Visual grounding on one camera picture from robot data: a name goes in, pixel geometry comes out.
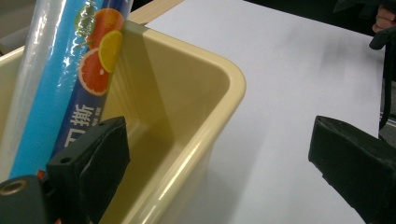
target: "white paper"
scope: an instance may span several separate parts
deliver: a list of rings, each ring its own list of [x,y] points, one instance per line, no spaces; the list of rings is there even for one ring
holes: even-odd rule
[[[241,0],[186,0],[148,27],[247,80],[178,223],[363,223],[307,157],[316,115],[377,136],[384,51],[370,36]]]

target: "grapefruit slice print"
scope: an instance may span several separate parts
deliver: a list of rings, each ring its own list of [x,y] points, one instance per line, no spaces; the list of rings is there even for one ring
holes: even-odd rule
[[[102,96],[107,93],[110,74],[100,63],[98,52],[98,49],[91,49],[82,57],[78,67],[78,80],[87,92]]]

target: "black object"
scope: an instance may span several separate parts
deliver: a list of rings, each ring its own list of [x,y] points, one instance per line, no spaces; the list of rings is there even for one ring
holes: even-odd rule
[[[384,128],[388,122],[392,102],[392,81],[396,80],[394,65],[396,63],[396,27],[391,27],[378,32],[370,42],[371,49],[382,49],[384,46],[384,108],[379,122],[379,130]]]
[[[134,0],[134,3],[132,4],[131,11],[135,11],[138,8],[144,6],[145,4],[151,2],[152,0]]]
[[[370,18],[360,17],[364,5],[333,13],[337,0],[245,0],[250,3],[273,8],[286,13],[308,18],[314,21],[324,22],[330,25],[342,27],[361,34],[373,36],[375,33],[372,26],[375,23],[375,15]]]
[[[396,223],[396,148],[318,116],[308,159],[366,223]]]
[[[396,0],[338,0],[334,7],[334,12],[339,12],[356,4],[363,4],[369,7],[385,6],[391,12],[396,13]]]
[[[123,117],[89,129],[34,175],[0,185],[0,223],[98,223],[130,161]]]

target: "plastic wrap roll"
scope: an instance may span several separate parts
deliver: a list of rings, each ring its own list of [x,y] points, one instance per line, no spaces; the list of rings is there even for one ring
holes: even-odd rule
[[[44,65],[35,62],[23,65],[30,66],[29,70],[39,67],[42,72],[35,84],[35,94],[24,93],[25,96],[34,95],[34,98],[21,141],[15,137],[16,147],[7,150],[8,155],[15,155],[9,177],[44,170],[52,154],[99,121],[120,49],[120,29],[133,3],[132,0],[48,2],[56,5],[46,11],[49,17],[56,18],[50,22],[54,29],[48,37],[50,44]],[[35,22],[42,16],[37,12]],[[27,49],[30,45],[40,48],[32,36]],[[24,53],[25,58],[30,57],[27,52]],[[19,87],[31,85],[21,74],[19,76],[22,83],[17,84]],[[13,107],[19,111],[19,106],[21,102],[16,102]]]
[[[41,0],[35,5],[5,132],[0,144],[0,181],[8,178],[14,162],[63,4],[64,1]]]

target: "beige plastic basket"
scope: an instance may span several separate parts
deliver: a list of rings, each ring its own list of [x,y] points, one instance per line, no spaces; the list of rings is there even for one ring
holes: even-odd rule
[[[22,51],[0,58],[0,136]],[[127,21],[103,119],[126,118],[131,163],[101,223],[174,221],[245,89],[226,59]]]

